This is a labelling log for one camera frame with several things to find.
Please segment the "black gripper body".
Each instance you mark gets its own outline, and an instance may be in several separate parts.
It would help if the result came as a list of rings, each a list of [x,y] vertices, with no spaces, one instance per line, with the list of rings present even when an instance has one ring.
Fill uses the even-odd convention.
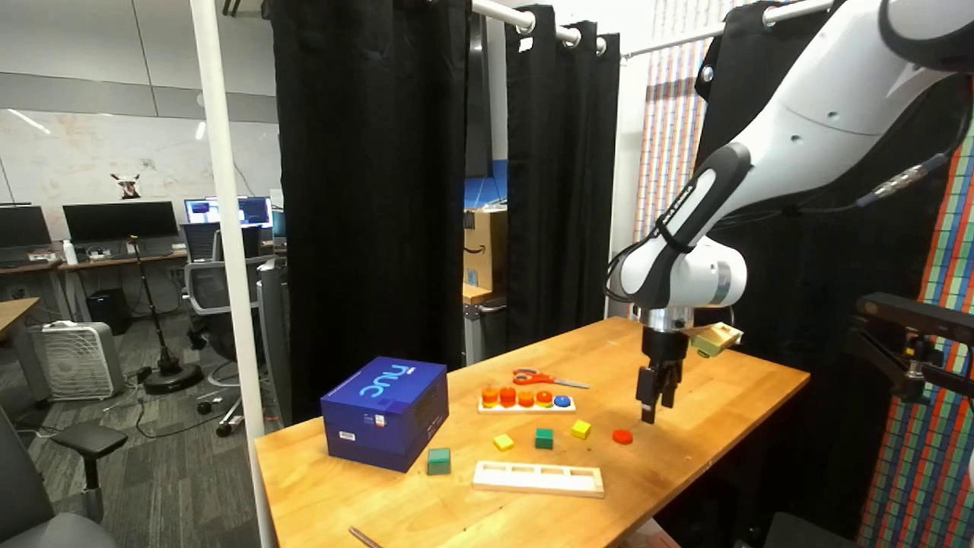
[[[642,333],[642,354],[647,355],[647,364],[638,370],[637,382],[637,399],[662,404],[664,387],[678,387],[681,382],[681,361],[689,354],[689,337],[681,333]]]

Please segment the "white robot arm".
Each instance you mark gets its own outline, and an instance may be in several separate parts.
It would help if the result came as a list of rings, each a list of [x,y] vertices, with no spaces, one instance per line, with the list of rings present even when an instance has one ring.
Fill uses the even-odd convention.
[[[645,310],[642,420],[676,404],[696,306],[741,301],[746,259],[710,229],[760,202],[837,183],[937,82],[971,71],[974,0],[847,0],[760,113],[723,142],[647,234],[608,262],[608,295]]]

